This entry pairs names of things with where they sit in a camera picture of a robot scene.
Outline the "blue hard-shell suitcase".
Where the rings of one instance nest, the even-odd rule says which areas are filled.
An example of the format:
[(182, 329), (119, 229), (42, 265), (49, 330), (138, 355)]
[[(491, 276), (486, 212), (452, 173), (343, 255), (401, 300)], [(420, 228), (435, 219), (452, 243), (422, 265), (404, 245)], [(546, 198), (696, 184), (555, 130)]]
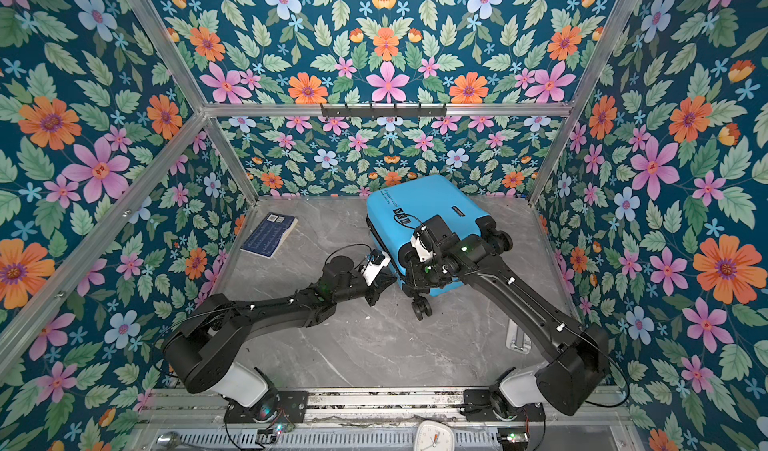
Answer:
[(428, 298), (465, 284), (481, 262), (512, 249), (494, 218), (443, 176), (433, 175), (372, 193), (366, 223), (377, 248), (421, 320)]

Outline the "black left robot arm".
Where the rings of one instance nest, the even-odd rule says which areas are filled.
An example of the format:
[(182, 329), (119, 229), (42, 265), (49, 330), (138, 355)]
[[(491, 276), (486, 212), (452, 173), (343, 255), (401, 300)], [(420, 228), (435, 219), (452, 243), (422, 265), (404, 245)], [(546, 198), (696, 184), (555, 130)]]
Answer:
[(165, 340), (163, 357), (189, 393), (214, 392), (254, 408), (274, 386), (259, 370), (236, 361), (241, 347), (262, 335), (320, 325), (343, 302), (363, 299), (375, 305), (396, 282), (390, 262), (379, 251), (361, 264), (335, 256), (316, 282), (282, 298), (242, 301), (213, 294)]

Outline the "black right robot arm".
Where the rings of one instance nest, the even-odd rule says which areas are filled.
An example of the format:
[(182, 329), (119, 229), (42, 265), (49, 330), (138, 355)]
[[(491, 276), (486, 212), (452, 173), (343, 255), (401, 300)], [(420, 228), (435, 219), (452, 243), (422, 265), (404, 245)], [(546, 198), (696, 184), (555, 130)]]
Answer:
[(490, 387), (495, 413), (508, 418), (519, 408), (547, 403), (573, 416), (606, 377), (608, 336), (597, 325), (582, 326), (522, 280), (504, 261), (511, 237), (491, 218), (464, 238), (434, 216), (416, 227), (405, 270), (413, 284), (443, 287), (460, 281), (501, 309), (530, 339), (540, 363), (513, 368)]

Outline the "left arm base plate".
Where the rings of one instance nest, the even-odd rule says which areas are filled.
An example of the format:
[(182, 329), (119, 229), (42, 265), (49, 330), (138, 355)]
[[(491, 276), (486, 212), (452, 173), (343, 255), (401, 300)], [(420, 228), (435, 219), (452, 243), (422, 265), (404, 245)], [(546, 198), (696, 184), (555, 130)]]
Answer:
[(244, 407), (232, 399), (227, 401), (224, 416), (226, 424), (296, 424), (304, 420), (309, 393), (271, 390), (251, 407)]

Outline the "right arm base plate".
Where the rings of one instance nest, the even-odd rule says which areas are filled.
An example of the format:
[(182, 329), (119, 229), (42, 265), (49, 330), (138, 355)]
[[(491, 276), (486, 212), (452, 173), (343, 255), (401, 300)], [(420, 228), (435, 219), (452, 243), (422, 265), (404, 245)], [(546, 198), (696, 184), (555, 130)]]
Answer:
[(498, 390), (465, 389), (459, 414), (470, 422), (544, 422), (544, 409), (537, 404), (515, 407)]

